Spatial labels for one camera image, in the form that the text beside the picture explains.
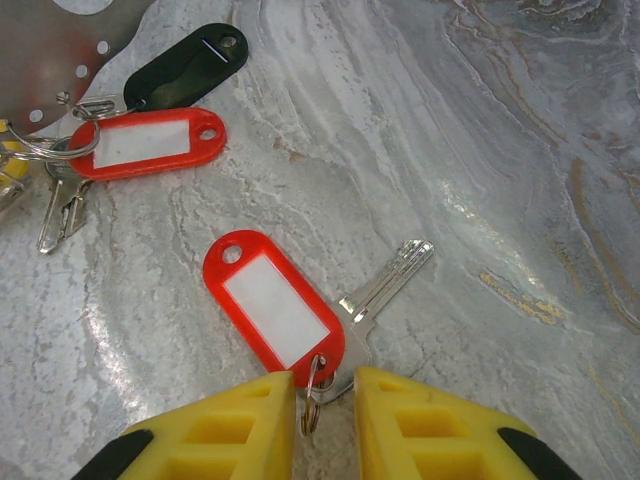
silver key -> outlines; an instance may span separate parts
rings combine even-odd
[[[69,138],[64,138],[51,148],[63,151],[68,145]],[[84,224],[83,195],[91,181],[78,175],[69,162],[47,162],[45,168],[55,182],[38,238],[38,250],[47,254]]]
[[[367,335],[375,326],[374,317],[432,254],[431,243],[410,240],[377,278],[330,305],[344,327],[345,351],[333,379],[325,382],[330,384],[313,389],[312,397],[318,404],[332,402],[349,390],[353,386],[355,369],[371,363]]]

yellow object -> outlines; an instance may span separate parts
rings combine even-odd
[[[291,372],[276,372],[150,418],[154,438],[119,480],[286,480],[295,435]]]
[[[4,120],[0,120],[0,133],[6,132],[7,126]],[[7,150],[15,150],[22,151],[22,145],[19,142],[2,142],[2,145]],[[24,160],[16,160],[15,158],[9,159],[7,164],[2,169],[3,172],[11,175],[13,178],[20,180],[27,174],[29,170],[29,162]],[[5,177],[4,175],[0,175],[0,190],[8,187],[11,184],[12,180]]]
[[[497,430],[535,433],[455,395],[361,367],[355,413],[362,480],[536,480]]]

gray marble countertop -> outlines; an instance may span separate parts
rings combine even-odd
[[[1,219],[0,477],[70,478],[128,425],[262,375],[201,279],[216,238],[252,228],[327,299],[429,239],[375,365],[521,418],[585,480],[637,478],[638,4],[159,0],[90,93],[220,21],[251,49],[199,102],[224,154],[94,185],[50,256],[42,171]],[[357,464],[348,394],[294,477]]]

key ring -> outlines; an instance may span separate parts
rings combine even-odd
[[[313,379],[318,370],[322,370],[327,364],[327,359],[322,355],[316,355],[311,362],[311,373],[309,374],[309,382],[307,383],[306,396],[304,400],[304,412],[300,416],[300,430],[303,436],[311,435],[318,426],[318,418],[320,417],[320,405],[318,405],[311,397],[313,388]]]
[[[100,126],[97,122],[92,121],[94,135],[93,140],[84,147],[76,148],[75,150],[67,150],[66,152],[58,152],[52,150],[50,148],[42,147],[39,144],[44,143],[45,139],[36,137],[34,140],[27,140],[26,138],[21,137],[11,125],[10,121],[6,121],[7,130],[16,138],[18,142],[22,145],[30,149],[30,152],[1,152],[0,155],[2,157],[10,157],[16,158],[18,160],[27,160],[27,161],[44,161],[48,162],[51,160],[65,161],[65,160],[73,160],[74,158],[84,157],[89,155],[96,149],[98,142],[100,141]]]
[[[97,120],[107,120],[128,115],[129,113],[138,111],[146,104],[146,101],[140,100],[131,108],[116,110],[116,103],[113,100],[98,97],[76,104],[71,113],[74,117],[84,120],[85,122],[95,122]]]

perforated metal plate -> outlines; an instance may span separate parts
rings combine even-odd
[[[0,119],[29,134],[61,118],[129,44],[154,1],[113,0],[77,15],[52,0],[0,0]]]

